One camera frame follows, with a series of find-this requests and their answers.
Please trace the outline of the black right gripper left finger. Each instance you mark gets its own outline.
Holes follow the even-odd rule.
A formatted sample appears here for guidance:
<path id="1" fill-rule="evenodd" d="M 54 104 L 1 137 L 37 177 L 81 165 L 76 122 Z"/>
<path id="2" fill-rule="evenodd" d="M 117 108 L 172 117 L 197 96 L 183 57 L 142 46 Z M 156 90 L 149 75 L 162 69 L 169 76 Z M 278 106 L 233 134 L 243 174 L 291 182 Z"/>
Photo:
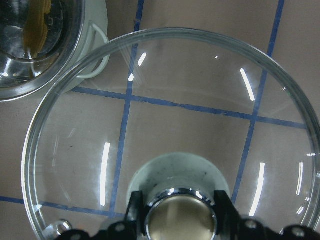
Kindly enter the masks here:
<path id="1" fill-rule="evenodd" d="M 142 191 L 130 195 L 124 217 L 125 235 L 129 240 L 143 240 L 145 237 L 145 205 Z"/>

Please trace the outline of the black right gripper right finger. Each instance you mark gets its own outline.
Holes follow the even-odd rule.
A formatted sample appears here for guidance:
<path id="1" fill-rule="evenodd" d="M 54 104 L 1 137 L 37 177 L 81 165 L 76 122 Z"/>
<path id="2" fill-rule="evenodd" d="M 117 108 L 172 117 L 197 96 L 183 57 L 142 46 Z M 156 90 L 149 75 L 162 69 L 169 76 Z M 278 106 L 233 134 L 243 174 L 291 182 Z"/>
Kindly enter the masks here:
<path id="1" fill-rule="evenodd" d="M 213 208 L 216 215 L 217 235 L 222 240 L 239 239 L 239 223 L 241 217 L 224 190 L 214 191 Z"/>

